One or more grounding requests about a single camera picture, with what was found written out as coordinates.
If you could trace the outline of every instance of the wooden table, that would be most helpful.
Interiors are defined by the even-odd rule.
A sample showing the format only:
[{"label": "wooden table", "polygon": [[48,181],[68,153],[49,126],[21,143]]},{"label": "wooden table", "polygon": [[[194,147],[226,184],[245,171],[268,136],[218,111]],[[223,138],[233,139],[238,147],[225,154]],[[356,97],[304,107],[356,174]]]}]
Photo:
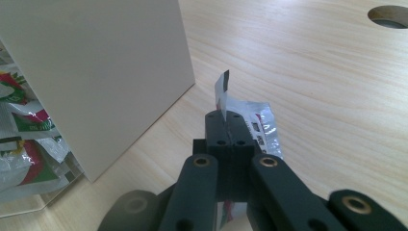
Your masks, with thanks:
[{"label": "wooden table", "polygon": [[[122,194],[173,184],[226,69],[231,95],[270,103],[285,161],[314,193],[366,193],[408,225],[408,30],[367,17],[391,4],[408,7],[180,0],[196,85],[95,183],[83,178],[43,211],[2,218],[0,230],[96,230]],[[245,218],[229,226],[250,230]]]}]

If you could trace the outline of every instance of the white box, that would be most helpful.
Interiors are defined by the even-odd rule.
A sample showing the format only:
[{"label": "white box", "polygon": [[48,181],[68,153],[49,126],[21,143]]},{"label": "white box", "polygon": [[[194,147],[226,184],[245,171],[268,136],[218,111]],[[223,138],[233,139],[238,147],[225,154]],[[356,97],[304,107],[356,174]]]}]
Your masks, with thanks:
[{"label": "white box", "polygon": [[0,0],[0,39],[90,181],[194,83],[177,0]]}]

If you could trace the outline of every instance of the white cardboard box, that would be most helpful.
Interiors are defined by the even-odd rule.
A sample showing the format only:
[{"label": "white cardboard box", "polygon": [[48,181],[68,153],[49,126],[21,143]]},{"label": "white cardboard box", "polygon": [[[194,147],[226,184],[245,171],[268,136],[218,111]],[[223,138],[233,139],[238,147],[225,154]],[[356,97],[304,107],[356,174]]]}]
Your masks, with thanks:
[{"label": "white cardboard box", "polygon": [[177,0],[0,0],[0,22],[90,181],[194,83]]}]

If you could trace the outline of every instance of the transparent wrapper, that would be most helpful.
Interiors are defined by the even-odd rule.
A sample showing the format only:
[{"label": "transparent wrapper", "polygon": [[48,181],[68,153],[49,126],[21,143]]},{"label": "transparent wrapper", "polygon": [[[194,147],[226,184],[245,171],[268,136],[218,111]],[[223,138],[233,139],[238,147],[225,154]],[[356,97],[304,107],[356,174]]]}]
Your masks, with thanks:
[{"label": "transparent wrapper", "polygon": [[38,100],[16,64],[0,65],[0,73],[10,73],[17,84],[24,90],[27,101]]},{"label": "transparent wrapper", "polygon": [[7,136],[36,140],[60,135],[37,100],[26,105],[0,103],[0,117],[0,141]]},{"label": "transparent wrapper", "polygon": [[[238,100],[228,95],[229,71],[225,71],[216,82],[216,105],[222,111],[224,120],[226,112],[231,111],[240,114],[245,120],[246,126],[252,138],[256,140],[265,154],[275,155],[283,159],[279,145],[275,118],[268,103]],[[224,201],[217,205],[217,230],[226,222],[234,218],[244,216],[246,203]]]},{"label": "transparent wrapper", "polygon": [[69,167],[65,163],[60,164],[50,158],[35,141],[24,141],[24,149],[23,158],[19,158],[22,160],[18,159],[20,163],[9,161],[9,170],[5,167],[5,171],[1,172],[2,176],[9,177],[2,177],[0,203],[33,194],[50,193],[69,184],[69,177],[66,176]]},{"label": "transparent wrapper", "polygon": [[10,73],[0,73],[0,102],[26,104],[24,89]]},{"label": "transparent wrapper", "polygon": [[62,137],[38,139],[36,142],[58,163],[61,163],[70,152],[68,144]]}]

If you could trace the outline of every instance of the snack package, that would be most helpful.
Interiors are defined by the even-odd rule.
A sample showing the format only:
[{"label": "snack package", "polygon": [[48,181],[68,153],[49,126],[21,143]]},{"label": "snack package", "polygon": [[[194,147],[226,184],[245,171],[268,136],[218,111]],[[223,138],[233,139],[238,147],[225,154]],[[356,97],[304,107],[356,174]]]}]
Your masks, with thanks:
[{"label": "snack package", "polygon": [[26,104],[24,89],[10,73],[0,73],[0,102]]},{"label": "snack package", "polygon": [[33,194],[51,193],[67,186],[74,179],[66,163],[57,163],[35,141],[24,141],[23,147],[26,162],[22,163],[25,166],[14,165],[13,169],[9,169],[9,177],[3,179],[1,185],[0,203]]},{"label": "snack package", "polygon": [[55,138],[38,139],[36,142],[38,142],[58,163],[61,163],[65,159],[66,155],[70,152],[68,144],[61,136]]},{"label": "snack package", "polygon": [[[10,78],[13,79],[13,85],[18,88],[20,91],[22,91],[22,93],[24,94],[24,97],[21,102],[16,102],[15,100],[6,100],[6,99],[1,99],[2,98],[2,94],[0,93],[0,102],[9,102],[9,103],[17,103],[17,104],[25,104],[27,103],[27,101],[30,100],[34,100],[37,99],[36,95],[34,94],[33,90],[30,88],[30,86],[28,85],[27,81],[25,80],[22,72],[20,71],[20,69],[18,68],[18,66],[16,64],[5,64],[5,65],[0,65],[0,75],[8,75],[10,76]],[[7,85],[7,83],[3,83],[0,80],[0,88],[1,85],[5,86]]]},{"label": "snack package", "polygon": [[24,147],[24,141],[21,141],[16,150],[0,152],[0,192],[22,183],[30,166],[34,164],[30,155],[36,156],[36,153],[29,154],[33,149],[29,143],[26,146],[28,151]]},{"label": "snack package", "polygon": [[37,100],[26,105],[0,103],[0,141],[10,137],[23,140],[52,138],[60,135],[55,124]]}]

